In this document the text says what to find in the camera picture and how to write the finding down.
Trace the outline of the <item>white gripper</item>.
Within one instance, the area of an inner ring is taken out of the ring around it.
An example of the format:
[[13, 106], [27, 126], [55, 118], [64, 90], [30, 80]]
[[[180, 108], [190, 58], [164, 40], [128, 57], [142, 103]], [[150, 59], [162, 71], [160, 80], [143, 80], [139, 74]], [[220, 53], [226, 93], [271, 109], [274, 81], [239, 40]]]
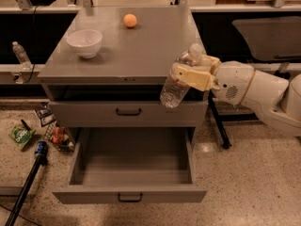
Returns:
[[241, 103], [254, 72], [248, 64], [237, 61], [221, 63], [218, 57], [208, 55], [201, 56], [200, 70], [184, 65], [174, 68], [175, 76], [186, 85], [200, 91], [211, 89], [219, 101], [231, 105]]

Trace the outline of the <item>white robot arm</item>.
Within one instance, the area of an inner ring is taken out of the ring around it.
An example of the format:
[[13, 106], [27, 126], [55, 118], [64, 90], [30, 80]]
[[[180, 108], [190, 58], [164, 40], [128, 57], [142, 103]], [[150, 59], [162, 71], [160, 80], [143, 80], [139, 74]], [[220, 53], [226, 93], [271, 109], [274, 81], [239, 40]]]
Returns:
[[205, 55], [195, 65], [175, 62], [172, 71], [185, 85], [209, 90], [219, 101], [245, 106], [265, 124], [288, 135], [301, 136], [299, 76], [289, 81], [245, 63], [222, 63]]

